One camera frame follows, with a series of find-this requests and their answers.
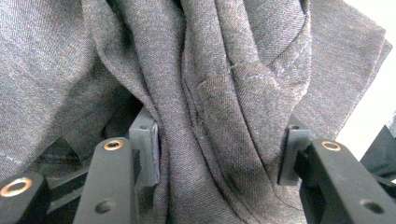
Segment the twill fabric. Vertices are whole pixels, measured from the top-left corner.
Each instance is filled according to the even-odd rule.
[[[289,117],[334,138],[390,51],[340,0],[6,0],[0,13],[0,179],[47,148],[88,160],[133,96],[161,139],[143,223],[304,223],[298,188],[276,183]]]

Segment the gray cloth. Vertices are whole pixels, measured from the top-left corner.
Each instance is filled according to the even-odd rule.
[[[396,111],[393,112],[392,119],[387,123],[387,126],[392,133],[393,137],[396,138]]]
[[[100,63],[81,3],[2,1],[0,50],[0,179],[61,136],[90,156],[130,93]]]
[[[391,50],[385,30],[342,0],[315,0],[312,76],[293,113],[316,137],[335,139]]]
[[[290,114],[308,91],[295,112],[318,135],[337,133],[389,50],[382,29],[326,2],[5,1],[0,178],[60,137],[90,155],[84,144],[100,139],[125,87],[160,128],[160,184],[140,192],[146,222],[304,222],[297,188],[276,184]],[[320,81],[339,77],[340,91],[321,97]],[[343,109],[323,113],[346,86]]]

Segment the white background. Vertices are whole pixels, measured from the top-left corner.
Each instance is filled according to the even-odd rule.
[[[387,30],[393,50],[382,64],[375,81],[350,116],[336,141],[360,160],[396,110],[396,1],[345,0]]]

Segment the screw hole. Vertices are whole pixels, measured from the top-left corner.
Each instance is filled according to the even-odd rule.
[[[326,149],[328,149],[330,151],[339,151],[339,150],[341,150],[341,147],[338,144],[334,143],[334,142],[327,142],[326,141],[326,142],[322,142],[321,144],[322,144],[322,146],[324,148],[326,148]]]
[[[0,190],[0,195],[3,197],[13,197],[24,193],[30,187],[32,187],[33,181],[27,177],[19,178],[11,183],[5,185]]]
[[[95,206],[95,212],[97,214],[104,214],[111,211],[116,204],[110,200],[103,201]]]
[[[105,144],[105,150],[116,150],[122,147],[120,140],[114,140]]]
[[[111,142],[111,143],[107,144],[108,147],[117,147],[119,145],[120,145],[120,143],[118,143],[118,142]]]
[[[384,213],[384,209],[378,203],[369,200],[361,200],[361,206],[376,214]]]

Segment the brass insert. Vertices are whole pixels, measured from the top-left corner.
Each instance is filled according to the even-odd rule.
[[[105,144],[105,150],[117,150],[122,147],[122,141],[120,140],[113,140]]]
[[[324,141],[322,142],[322,146],[330,151],[339,151],[341,150],[341,147],[334,143],[334,142],[328,142],[328,141]]]
[[[12,189],[9,190],[12,186],[17,185],[17,184],[24,184],[24,186],[21,189]],[[11,183],[5,185],[1,191],[0,195],[3,197],[13,197],[17,196],[19,194],[24,193],[26,190],[28,190],[30,187],[32,187],[33,181],[27,177],[19,178]]]

